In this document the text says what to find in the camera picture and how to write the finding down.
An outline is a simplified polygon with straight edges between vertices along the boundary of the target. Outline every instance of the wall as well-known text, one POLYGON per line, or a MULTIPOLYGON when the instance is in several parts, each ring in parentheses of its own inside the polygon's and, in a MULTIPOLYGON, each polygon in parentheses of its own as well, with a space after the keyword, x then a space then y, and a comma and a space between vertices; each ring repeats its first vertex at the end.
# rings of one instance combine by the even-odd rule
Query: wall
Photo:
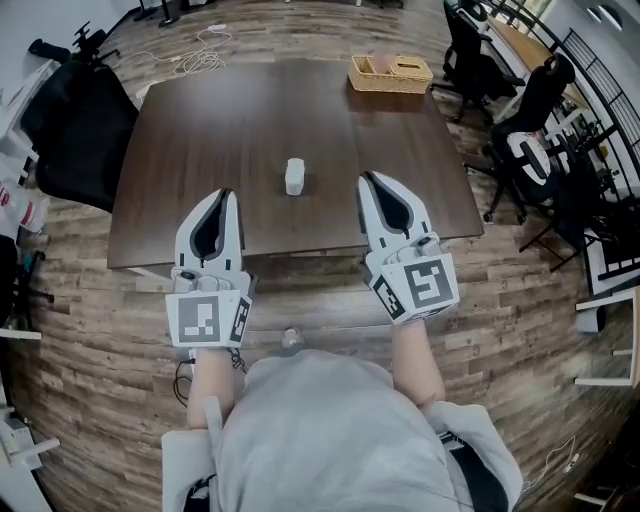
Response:
MULTIPOLYGON (((640 64, 623 46, 618 30, 606 20, 602 23, 592 20, 585 6, 578 6, 572 0, 556 0, 542 21, 560 40, 572 28, 609 69, 636 111, 640 112, 640 64)), ((631 24, 625 27, 625 31, 633 29, 631 24)))
POLYGON ((10 92, 43 62, 27 53, 35 39, 71 48, 74 32, 87 21, 93 30, 109 31, 139 5, 137 0, 0 0, 0 88, 10 92))

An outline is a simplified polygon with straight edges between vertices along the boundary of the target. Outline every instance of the white object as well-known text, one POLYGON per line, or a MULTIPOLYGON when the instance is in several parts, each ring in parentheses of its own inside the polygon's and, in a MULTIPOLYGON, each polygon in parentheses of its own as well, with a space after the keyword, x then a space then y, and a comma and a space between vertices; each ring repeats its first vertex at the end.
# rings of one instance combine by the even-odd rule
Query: white object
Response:
POLYGON ((287 194, 299 196, 304 188, 304 160, 300 158, 289 158, 287 162, 287 172, 284 175, 284 183, 287 194))
POLYGON ((42 333, 33 331, 18 331, 17 329, 0 329, 0 338, 37 341, 42 339, 42 333))
POLYGON ((242 270, 233 191, 209 195, 180 225, 171 277, 174 292, 166 304, 173 345, 240 347, 252 303, 251 276, 242 270))
POLYGON ((11 103, 0 112, 0 140, 8 138, 26 156, 34 162, 38 161, 38 154, 31 149, 31 143, 24 133, 16 126, 22 117, 22 113, 27 108, 31 98, 38 91, 40 86, 53 74, 58 64, 47 61, 35 72, 29 75, 18 94, 12 98, 11 103))
POLYGON ((220 48, 221 46, 227 44, 233 36, 228 32, 223 32, 222 30, 217 30, 218 27, 223 25, 210 25, 204 30, 201 30, 196 35, 196 39, 202 43, 202 48, 195 52, 187 52, 180 55, 174 55, 173 57, 165 57, 158 58, 151 52, 138 52, 124 59, 126 62, 129 59, 133 59, 139 55, 149 55, 156 62, 176 62, 176 67, 173 68, 173 74, 176 76, 184 76, 184 75, 193 75, 195 73, 201 73, 202 71, 209 71, 210 69, 216 69, 220 66, 226 68, 227 65, 220 58, 218 52, 211 51, 215 48, 220 48), (202 35, 205 32, 209 32, 214 35, 224 36, 224 39, 218 43, 207 43, 204 39, 202 39, 202 35))
POLYGON ((581 311, 576 315, 576 330, 578 332, 600 332, 606 322, 604 306, 581 311))
POLYGON ((614 350, 612 356, 631 355, 631 369, 628 377, 622 378, 577 378, 573 382, 576 386, 629 386, 636 387, 640 382, 640 368, 638 368, 638 307, 640 306, 640 287, 631 288, 611 297, 590 302, 576 304, 577 311, 588 311, 594 308, 615 304, 624 300, 633 302, 633 340, 630 350, 614 350))
POLYGON ((535 480, 535 481, 530 481, 527 480, 526 482, 523 482, 522 484, 522 492, 520 493, 520 496, 522 496, 525 492, 529 492, 531 489, 533 489, 536 485, 538 485, 542 479, 544 478, 544 476, 547 474, 547 471, 549 470, 549 459, 551 458, 551 456, 554 453, 557 453, 559 451, 564 450, 564 448, 571 443, 571 451, 569 452, 569 457, 567 457, 567 463, 565 464, 565 469, 564 472, 568 473, 569 471, 571 471, 570 469, 567 471, 567 467, 570 464, 575 464, 578 460, 578 457, 580 456, 579 453, 576 453, 576 455, 572 458, 571 456, 573 455, 573 450, 576 447, 576 436, 571 436, 569 439, 567 439, 564 444, 562 446, 560 446, 559 448, 555 448, 553 450, 551 450, 548 454, 547 457, 545 459, 545 464, 544 464, 544 469, 542 470, 542 473, 540 473, 540 476, 535 480))
POLYGON ((394 324, 436 315, 460 301, 453 258, 440 251, 420 198, 389 176, 367 172, 358 178, 358 206, 370 251, 365 282, 394 324))
POLYGON ((586 494, 582 494, 580 492, 574 494, 573 497, 575 499, 577 499, 577 500, 584 501, 585 503, 591 503, 592 505, 598 505, 600 507, 600 512, 604 512, 605 510, 608 509, 609 504, 611 503, 611 500, 613 499, 613 497, 618 492, 618 489, 619 489, 619 487, 616 487, 615 489, 603 488, 602 490, 609 490, 611 492, 611 494, 609 495, 609 497, 606 500, 603 500, 603 499, 600 499, 600 498, 594 498, 593 496, 587 496, 586 494))
POLYGON ((27 231, 38 233, 47 219, 49 199, 38 199, 13 180, 0 182, 0 207, 27 231))
POLYGON ((525 156, 523 146, 526 146, 528 150, 533 154, 533 157, 537 160, 538 165, 542 168, 545 178, 538 176, 538 173, 533 168, 533 165, 527 164, 522 166, 524 172, 531 178, 531 180, 540 185, 541 187, 547 182, 547 178, 551 174, 551 163, 549 162, 549 155, 542 147, 542 144, 538 142, 534 135, 526 132, 514 132, 507 136, 507 144, 509 149, 516 158, 522 158, 525 156))

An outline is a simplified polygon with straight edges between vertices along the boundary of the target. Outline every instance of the gray sleeve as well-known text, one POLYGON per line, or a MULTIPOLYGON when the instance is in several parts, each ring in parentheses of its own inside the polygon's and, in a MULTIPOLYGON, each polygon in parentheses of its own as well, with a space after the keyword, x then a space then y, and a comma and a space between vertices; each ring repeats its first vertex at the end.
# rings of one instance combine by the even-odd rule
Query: gray sleeve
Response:
POLYGON ((522 473, 487 410, 480 405, 436 402, 422 412, 436 433, 450 431, 476 451, 485 466, 500 480, 512 510, 522 492, 522 473))
MULTIPOLYGON (((215 397, 204 400, 207 430, 167 432, 162 436, 162 511, 182 512, 191 486, 216 472, 215 448, 222 431, 220 407, 215 397)), ((212 510, 218 503, 211 480, 212 510)))

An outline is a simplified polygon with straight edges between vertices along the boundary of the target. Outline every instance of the wooden table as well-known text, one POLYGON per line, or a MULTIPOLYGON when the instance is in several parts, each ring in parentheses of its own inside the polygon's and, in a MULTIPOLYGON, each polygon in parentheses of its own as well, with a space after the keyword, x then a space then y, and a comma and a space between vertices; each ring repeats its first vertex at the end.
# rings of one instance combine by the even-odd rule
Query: wooden table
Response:
MULTIPOLYGON (((487 23, 488 26, 500 37, 500 39, 502 39, 502 41, 511 48, 514 55, 516 55, 522 62, 523 66, 527 70, 527 77, 534 69, 542 66, 544 61, 551 57, 551 52, 546 46, 515 28, 510 27, 506 23, 502 23, 492 17, 487 19, 487 23)), ((518 93, 519 94, 515 98, 512 98, 504 110, 495 118, 496 122, 503 119, 508 110, 515 104, 520 96, 522 96, 524 93, 524 87, 520 88, 518 93)), ((584 110, 589 108, 584 96, 580 94, 580 91, 578 91, 573 84, 567 85, 563 96, 574 103, 578 109, 584 110)))
POLYGON ((181 222, 221 187, 238 194, 245 254, 366 245, 356 183, 377 170, 419 195, 443 238, 483 233, 471 188, 430 93, 358 93, 348 62, 288 60, 151 87, 116 195, 109 268, 172 264, 181 222), (305 162, 286 195, 289 158, 305 162))

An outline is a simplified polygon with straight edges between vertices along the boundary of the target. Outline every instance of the wicker basket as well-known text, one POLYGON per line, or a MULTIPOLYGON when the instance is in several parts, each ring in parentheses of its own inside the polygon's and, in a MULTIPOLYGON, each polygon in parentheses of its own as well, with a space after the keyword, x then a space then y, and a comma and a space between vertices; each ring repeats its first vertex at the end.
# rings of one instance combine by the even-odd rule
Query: wicker basket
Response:
POLYGON ((427 65, 417 57, 396 57, 384 74, 374 71, 371 57, 351 57, 349 80, 356 91, 424 94, 432 79, 433 74, 427 65))

